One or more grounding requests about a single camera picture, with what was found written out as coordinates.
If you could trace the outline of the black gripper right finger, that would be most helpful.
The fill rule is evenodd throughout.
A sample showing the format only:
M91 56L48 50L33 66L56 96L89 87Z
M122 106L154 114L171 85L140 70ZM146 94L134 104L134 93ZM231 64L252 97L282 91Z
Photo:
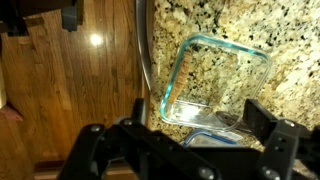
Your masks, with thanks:
M256 99L245 101L242 119L258 140L267 140L277 123L277 118Z

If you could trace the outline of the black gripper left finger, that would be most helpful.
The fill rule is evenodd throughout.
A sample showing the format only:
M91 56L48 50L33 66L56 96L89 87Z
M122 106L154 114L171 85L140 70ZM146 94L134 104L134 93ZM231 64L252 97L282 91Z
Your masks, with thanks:
M135 100L131 118L142 125L146 124L146 103L144 98L137 98Z

